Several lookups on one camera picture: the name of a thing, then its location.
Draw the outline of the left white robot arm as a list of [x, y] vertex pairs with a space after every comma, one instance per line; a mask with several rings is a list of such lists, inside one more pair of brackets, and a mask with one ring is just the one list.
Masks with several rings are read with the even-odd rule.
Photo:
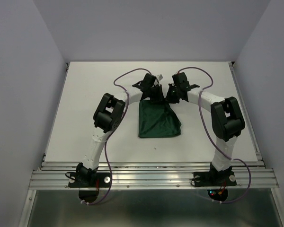
[[95, 172], [99, 166], [101, 153], [109, 137], [122, 122], [129, 105], [143, 99], [160, 102], [163, 100], [161, 74], [152, 75], [147, 72], [143, 80], [133, 84], [129, 88], [114, 85], [122, 89], [121, 93], [112, 95], [105, 93], [100, 100], [98, 107], [93, 115], [94, 131], [90, 147], [82, 161], [77, 165], [76, 171], [81, 172], [79, 180], [85, 186], [92, 186], [95, 183]]

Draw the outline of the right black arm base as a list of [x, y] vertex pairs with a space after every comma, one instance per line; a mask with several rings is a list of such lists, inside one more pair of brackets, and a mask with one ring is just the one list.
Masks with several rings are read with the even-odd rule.
[[236, 177], [232, 171], [232, 166], [226, 170], [217, 171], [210, 164], [209, 171], [193, 172], [193, 179], [190, 181], [194, 187], [218, 187], [218, 186], [236, 186]]

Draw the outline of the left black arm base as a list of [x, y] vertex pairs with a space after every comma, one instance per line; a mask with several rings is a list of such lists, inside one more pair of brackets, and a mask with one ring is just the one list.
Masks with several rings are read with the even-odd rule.
[[66, 172], [68, 186], [70, 188], [109, 188], [111, 185], [110, 172], [97, 172], [97, 168], [92, 170], [79, 163], [75, 172]]

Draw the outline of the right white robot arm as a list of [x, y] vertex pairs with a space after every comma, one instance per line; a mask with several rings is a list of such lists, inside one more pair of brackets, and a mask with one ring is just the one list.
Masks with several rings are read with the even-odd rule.
[[[173, 83], [169, 84], [166, 101], [171, 104], [184, 100], [198, 105], [205, 133], [215, 147], [215, 155], [211, 161], [214, 170], [208, 173], [208, 179], [213, 184], [225, 180], [224, 171], [231, 166], [232, 153], [237, 137], [245, 128], [245, 121], [238, 100], [235, 97], [220, 97], [201, 89], [199, 85], [189, 84], [185, 73], [172, 76]], [[211, 138], [206, 128], [203, 110], [211, 114], [212, 129], [216, 141]]]

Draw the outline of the dark green cloth napkin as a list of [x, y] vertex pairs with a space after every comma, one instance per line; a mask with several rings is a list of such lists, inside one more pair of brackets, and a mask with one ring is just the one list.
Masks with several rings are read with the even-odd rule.
[[181, 134], [181, 122], [169, 103], [139, 103], [139, 131], [141, 139], [173, 138]]

